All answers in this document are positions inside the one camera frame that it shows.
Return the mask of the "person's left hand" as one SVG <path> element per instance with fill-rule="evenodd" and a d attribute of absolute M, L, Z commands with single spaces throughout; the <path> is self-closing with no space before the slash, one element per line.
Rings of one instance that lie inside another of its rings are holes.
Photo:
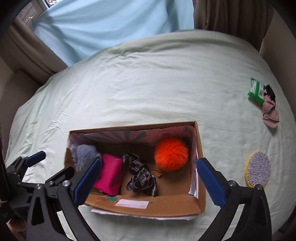
<path fill-rule="evenodd" d="M 9 227 L 9 229 L 11 230 L 11 232 L 16 237 L 20 237 L 21 232 L 24 232 L 26 230 L 26 227 L 27 227 L 26 221 L 24 219 L 18 219 L 18 218 L 11 219 L 6 224 Z"/>

